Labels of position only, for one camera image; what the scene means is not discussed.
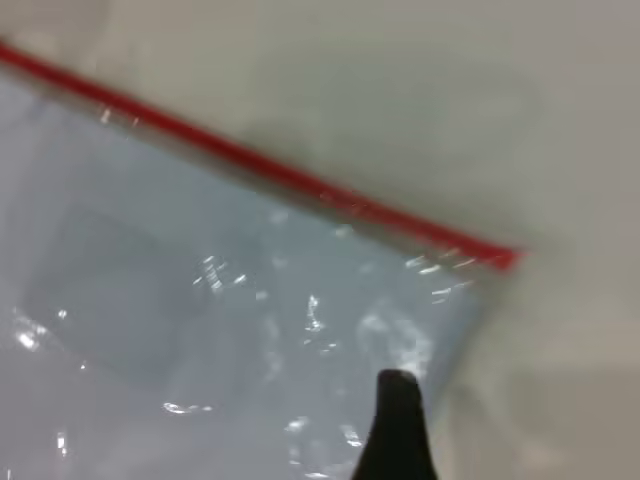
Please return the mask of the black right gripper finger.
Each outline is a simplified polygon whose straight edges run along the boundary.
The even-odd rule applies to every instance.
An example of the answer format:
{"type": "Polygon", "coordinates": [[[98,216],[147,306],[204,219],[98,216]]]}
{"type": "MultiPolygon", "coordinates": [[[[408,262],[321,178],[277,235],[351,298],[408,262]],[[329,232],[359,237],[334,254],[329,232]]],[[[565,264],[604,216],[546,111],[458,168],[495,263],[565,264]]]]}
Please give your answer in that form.
{"type": "Polygon", "coordinates": [[[379,372],[376,411],[354,479],[436,480],[423,397],[416,377],[403,370],[379,372]]]}

